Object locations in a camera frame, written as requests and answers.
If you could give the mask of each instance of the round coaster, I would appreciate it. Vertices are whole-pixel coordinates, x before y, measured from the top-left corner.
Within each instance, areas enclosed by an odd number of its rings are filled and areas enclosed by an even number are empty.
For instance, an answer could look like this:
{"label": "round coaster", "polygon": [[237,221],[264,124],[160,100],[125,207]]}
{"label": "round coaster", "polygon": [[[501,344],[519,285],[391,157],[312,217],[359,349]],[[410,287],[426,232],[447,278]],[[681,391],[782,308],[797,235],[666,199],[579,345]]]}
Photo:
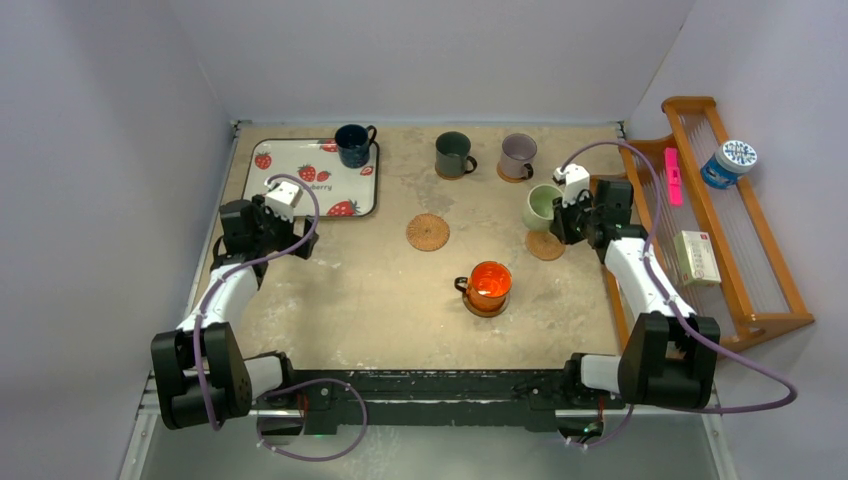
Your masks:
{"label": "round coaster", "polygon": [[447,222],[431,213],[416,215],[406,226],[406,239],[418,250],[432,252],[448,243],[450,227]]}
{"label": "round coaster", "polygon": [[481,310],[477,310],[476,308],[474,308],[474,306],[471,305],[471,302],[468,301],[468,295],[466,295],[464,293],[462,294],[462,303],[464,303],[465,308],[467,308],[468,311],[473,313],[474,315],[477,315],[478,317],[483,317],[483,318],[492,318],[492,317],[497,317],[498,315],[502,314],[504,312],[504,310],[506,310],[507,305],[509,305],[509,295],[506,296],[506,300],[504,300],[504,303],[503,303],[503,305],[501,305],[501,308],[499,308],[495,311],[492,311],[492,312],[483,312]]}
{"label": "round coaster", "polygon": [[460,178],[462,178],[462,175],[460,175],[458,177],[446,177],[442,174],[442,172],[439,171],[439,169],[434,169],[434,170],[436,170],[436,175],[444,178],[445,180],[459,180]]}
{"label": "round coaster", "polygon": [[506,174],[505,174],[505,173],[503,173],[503,171],[501,170],[501,166],[500,166],[500,165],[498,165],[498,176],[499,176],[499,177],[501,177],[501,180],[503,180],[504,182],[509,182],[509,183],[521,183],[521,182],[523,182],[524,180],[527,180],[526,178],[512,178],[512,177],[507,177],[507,176],[506,176]]}
{"label": "round coaster", "polygon": [[565,245],[559,243],[556,236],[550,232],[527,232],[524,245],[534,257],[546,262],[556,260],[565,253]]}

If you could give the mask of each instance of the pink object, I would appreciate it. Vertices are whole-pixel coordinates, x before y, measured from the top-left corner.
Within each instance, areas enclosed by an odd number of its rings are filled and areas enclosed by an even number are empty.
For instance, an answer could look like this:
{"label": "pink object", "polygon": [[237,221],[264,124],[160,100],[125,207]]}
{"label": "pink object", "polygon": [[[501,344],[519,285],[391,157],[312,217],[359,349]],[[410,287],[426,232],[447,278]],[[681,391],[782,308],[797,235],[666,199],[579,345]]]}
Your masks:
{"label": "pink object", "polygon": [[668,180],[668,203],[672,207],[683,206],[683,183],[680,179],[680,166],[677,164],[677,149],[665,149],[665,171]]}

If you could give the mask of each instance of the small carton box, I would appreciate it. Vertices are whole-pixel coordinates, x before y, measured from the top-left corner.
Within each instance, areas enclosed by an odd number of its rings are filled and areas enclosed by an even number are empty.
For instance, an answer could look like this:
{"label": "small carton box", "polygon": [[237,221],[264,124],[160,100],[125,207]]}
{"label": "small carton box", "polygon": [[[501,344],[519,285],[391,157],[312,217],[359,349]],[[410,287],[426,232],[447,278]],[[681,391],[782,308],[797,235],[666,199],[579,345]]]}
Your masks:
{"label": "small carton box", "polygon": [[721,283],[713,245],[707,233],[684,230],[674,237],[674,248],[684,286]]}

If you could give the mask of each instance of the white tray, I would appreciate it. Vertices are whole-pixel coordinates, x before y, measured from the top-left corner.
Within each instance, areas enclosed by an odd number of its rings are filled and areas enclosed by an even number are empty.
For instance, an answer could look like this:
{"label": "white tray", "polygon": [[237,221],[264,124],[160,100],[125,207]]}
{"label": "white tray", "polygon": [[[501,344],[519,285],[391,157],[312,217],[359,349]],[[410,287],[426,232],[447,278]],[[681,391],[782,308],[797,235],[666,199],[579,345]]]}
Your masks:
{"label": "white tray", "polygon": [[[256,194],[267,192],[266,178],[287,173],[301,178],[312,188],[318,197],[322,217],[364,217],[370,214],[377,206],[380,146],[376,142],[371,145],[371,158],[360,168],[342,165],[336,149],[333,139],[268,139],[259,142],[253,149],[242,198],[249,200]],[[306,216],[313,212],[312,202],[304,195],[295,208],[295,215]]]}

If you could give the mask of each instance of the strawberry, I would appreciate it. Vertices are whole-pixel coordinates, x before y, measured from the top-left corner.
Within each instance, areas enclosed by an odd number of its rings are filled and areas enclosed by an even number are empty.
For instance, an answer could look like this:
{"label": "strawberry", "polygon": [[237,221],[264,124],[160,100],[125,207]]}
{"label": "strawberry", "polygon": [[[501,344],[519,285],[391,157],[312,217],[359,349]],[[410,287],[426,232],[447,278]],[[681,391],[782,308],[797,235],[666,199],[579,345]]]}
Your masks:
{"label": "strawberry", "polygon": [[330,138],[321,142],[321,150],[324,150],[325,152],[337,153],[339,151],[339,146],[336,145],[335,139]]}
{"label": "strawberry", "polygon": [[267,170],[271,166],[271,154],[268,152],[259,152],[253,157],[253,162],[261,170]]}
{"label": "strawberry", "polygon": [[315,181],[315,167],[312,165],[304,165],[297,169],[297,174],[300,178],[303,179],[304,182],[314,182]]}
{"label": "strawberry", "polygon": [[356,202],[353,200],[346,200],[330,207],[327,215],[330,217],[352,217],[357,213],[359,213],[359,207],[356,206]]}

